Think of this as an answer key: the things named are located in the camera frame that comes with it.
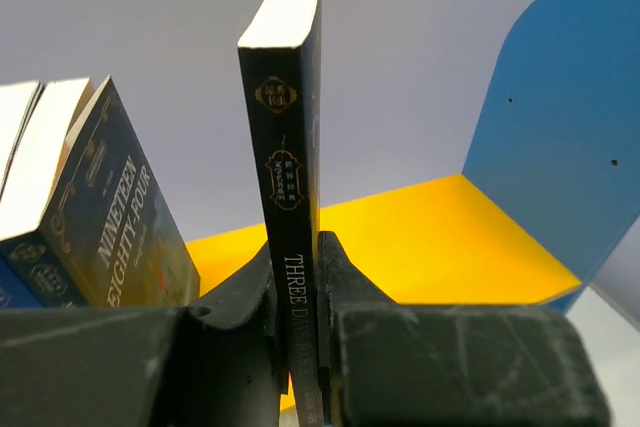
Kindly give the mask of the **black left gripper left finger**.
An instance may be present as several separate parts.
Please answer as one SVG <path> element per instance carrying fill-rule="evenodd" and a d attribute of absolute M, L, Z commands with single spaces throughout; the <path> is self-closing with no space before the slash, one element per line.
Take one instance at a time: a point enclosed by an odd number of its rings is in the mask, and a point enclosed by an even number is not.
<path fill-rule="evenodd" d="M 275 426 L 286 376 L 267 248 L 186 307 L 1 314 L 5 426 Z"/>

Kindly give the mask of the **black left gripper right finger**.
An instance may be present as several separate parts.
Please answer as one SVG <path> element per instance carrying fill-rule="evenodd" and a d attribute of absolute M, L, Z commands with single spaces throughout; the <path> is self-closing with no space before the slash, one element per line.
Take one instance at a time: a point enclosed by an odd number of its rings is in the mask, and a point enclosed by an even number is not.
<path fill-rule="evenodd" d="M 401 304 L 319 236 L 320 385 L 332 426 L 606 426 L 574 325 L 543 305 Z"/>

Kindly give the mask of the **Nineteen Eighty-Four book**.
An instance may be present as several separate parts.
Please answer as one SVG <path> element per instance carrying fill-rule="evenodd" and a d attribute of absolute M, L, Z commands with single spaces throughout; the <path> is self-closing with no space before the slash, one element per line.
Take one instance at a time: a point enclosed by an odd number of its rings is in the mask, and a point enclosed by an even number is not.
<path fill-rule="evenodd" d="M 200 276 L 112 78 L 71 132 L 42 227 L 82 301 L 100 307 L 194 301 Z"/>

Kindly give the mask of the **Three Days to See book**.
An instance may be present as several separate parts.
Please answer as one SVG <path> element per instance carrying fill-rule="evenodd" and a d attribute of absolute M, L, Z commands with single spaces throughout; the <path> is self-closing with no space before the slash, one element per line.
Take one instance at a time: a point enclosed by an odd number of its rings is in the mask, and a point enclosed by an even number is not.
<path fill-rule="evenodd" d="M 316 267 L 322 0 L 263 0 L 238 55 L 298 422 L 325 422 Z"/>

